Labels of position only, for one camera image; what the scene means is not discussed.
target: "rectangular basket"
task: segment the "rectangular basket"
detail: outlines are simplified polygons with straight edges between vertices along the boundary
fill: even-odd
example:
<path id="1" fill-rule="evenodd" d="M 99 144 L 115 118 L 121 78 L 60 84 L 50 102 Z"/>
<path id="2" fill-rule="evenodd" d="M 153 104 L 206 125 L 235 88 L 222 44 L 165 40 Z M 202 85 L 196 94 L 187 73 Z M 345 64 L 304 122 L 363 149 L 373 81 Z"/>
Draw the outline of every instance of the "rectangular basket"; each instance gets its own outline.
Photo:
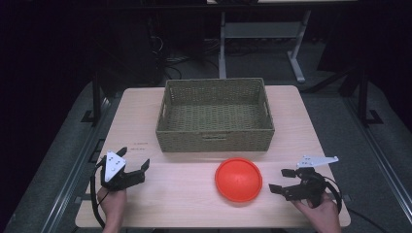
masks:
<path id="1" fill-rule="evenodd" d="M 275 132 L 263 79 L 168 81 L 156 136 L 163 152 L 267 151 Z"/>

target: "gray carpet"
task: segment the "gray carpet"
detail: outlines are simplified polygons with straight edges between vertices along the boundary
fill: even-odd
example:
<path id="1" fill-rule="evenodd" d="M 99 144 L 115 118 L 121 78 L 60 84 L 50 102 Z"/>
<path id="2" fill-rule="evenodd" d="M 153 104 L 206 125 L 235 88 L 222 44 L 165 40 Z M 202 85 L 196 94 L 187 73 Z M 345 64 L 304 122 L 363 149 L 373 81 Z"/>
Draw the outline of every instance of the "gray carpet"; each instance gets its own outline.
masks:
<path id="1" fill-rule="evenodd" d="M 298 60 L 307 81 L 296 83 L 286 51 L 292 42 L 258 42 L 258 50 L 243 56 L 228 56 L 227 76 L 229 78 L 262 77 L 266 84 L 293 84 L 305 89 L 318 83 L 331 73 L 317 71 L 316 67 L 324 45 L 304 44 Z M 217 56 L 208 56 L 217 64 Z M 182 72 L 183 79 L 210 79 L 218 77 L 218 70 L 210 62 L 188 61 L 175 65 Z M 168 69 L 172 78 L 179 77 Z M 391 186 L 384 176 L 374 150 L 364 136 L 364 128 L 353 116 L 348 103 L 356 103 L 357 96 L 349 99 L 340 97 L 337 88 L 341 81 L 333 83 L 315 94 L 302 94 L 306 109 L 318 134 L 327 156 L 338 156 L 340 161 L 330 167 L 336 181 L 342 188 L 346 205 L 378 223 L 388 232 L 412 232 L 411 222 L 401 209 Z M 386 155 L 406 190 L 412 192 L 409 178 L 412 171 L 412 135 L 391 110 L 385 96 L 373 84 L 369 86 L 368 109 L 377 111 L 384 124 L 370 125 L 370 132 L 382 152 Z M 36 177 L 27 188 L 16 209 L 6 232 L 41 232 L 48 222 L 52 205 L 61 194 L 67 182 L 73 183 L 73 190 L 67 194 L 67 203 L 62 205 L 64 212 L 55 220 L 55 228 L 46 232 L 101 232 L 101 229 L 78 229 L 75 216 L 80 208 L 79 199 L 84 196 L 88 177 L 94 166 L 87 162 L 93 156 L 94 147 L 104 140 L 116 113 L 121 93 L 110 99 L 98 130 L 91 123 L 81 122 L 84 113 L 92 109 L 91 86 L 85 87 L 71 112 L 61 126 L 51 148 L 39 168 Z M 87 158 L 80 167 L 79 177 L 68 181 L 79 154 L 86 151 Z M 351 214 L 352 223 L 343 232 L 379 232 L 363 218 Z M 123 229 L 122 232 L 151 232 L 152 229 Z M 314 232 L 313 229 L 286 229 L 287 232 Z M 269 229 L 171 229 L 168 232 L 270 232 Z"/>

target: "tabletop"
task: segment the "tabletop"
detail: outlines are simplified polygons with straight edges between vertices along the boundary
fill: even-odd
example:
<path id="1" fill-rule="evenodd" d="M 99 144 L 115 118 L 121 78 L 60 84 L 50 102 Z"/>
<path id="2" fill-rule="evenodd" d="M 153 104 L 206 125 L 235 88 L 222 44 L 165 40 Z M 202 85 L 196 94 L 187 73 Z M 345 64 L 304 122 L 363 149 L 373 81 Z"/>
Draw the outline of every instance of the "tabletop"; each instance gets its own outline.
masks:
<path id="1" fill-rule="evenodd" d="M 162 152 L 155 128 L 164 87 L 130 88 L 121 98 L 102 154 L 128 147 L 125 172 L 140 169 L 149 158 L 144 183 L 127 190 L 124 227 L 141 228 L 299 228 L 310 223 L 268 184 L 288 186 L 300 179 L 284 178 L 281 169 L 296 169 L 303 155 L 325 156 L 296 87 L 265 87 L 275 134 L 268 151 Z M 257 198 L 245 203 L 221 196 L 215 184 L 219 165 L 230 157 L 244 157 L 259 168 L 263 186 Z M 333 179 L 329 166 L 316 171 Z M 343 205 L 342 226 L 350 224 Z M 99 227 L 90 201 L 84 200 L 76 217 L 79 227 Z"/>

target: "hand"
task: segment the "hand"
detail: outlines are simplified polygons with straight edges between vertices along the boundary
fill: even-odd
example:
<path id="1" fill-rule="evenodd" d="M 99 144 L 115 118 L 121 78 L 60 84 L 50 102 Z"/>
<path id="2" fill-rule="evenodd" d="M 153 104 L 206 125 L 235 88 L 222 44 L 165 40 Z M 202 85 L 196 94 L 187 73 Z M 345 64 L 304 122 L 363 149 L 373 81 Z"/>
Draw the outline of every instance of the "hand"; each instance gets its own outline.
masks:
<path id="1" fill-rule="evenodd" d="M 97 200 L 106 215 L 106 226 L 104 233 L 120 232 L 123 223 L 125 204 L 127 202 L 126 189 L 120 191 L 109 191 L 101 187 L 97 192 Z"/>
<path id="2" fill-rule="evenodd" d="M 310 201 L 308 201 L 308 206 L 304 205 L 301 201 L 292 201 L 292 203 L 309 219 L 312 226 L 319 233 L 342 232 L 337 206 L 325 192 L 322 194 L 321 205 L 317 208 L 313 208 Z"/>

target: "woven basket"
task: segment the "woven basket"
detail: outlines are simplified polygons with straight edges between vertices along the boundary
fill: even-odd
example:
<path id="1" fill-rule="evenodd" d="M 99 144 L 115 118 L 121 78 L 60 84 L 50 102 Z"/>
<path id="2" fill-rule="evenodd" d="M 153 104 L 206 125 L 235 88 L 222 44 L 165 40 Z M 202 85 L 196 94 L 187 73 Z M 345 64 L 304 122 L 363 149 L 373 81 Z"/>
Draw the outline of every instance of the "woven basket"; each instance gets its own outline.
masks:
<path id="1" fill-rule="evenodd" d="M 163 152 L 267 151 L 275 132 L 263 79 L 168 81 L 157 120 Z"/>

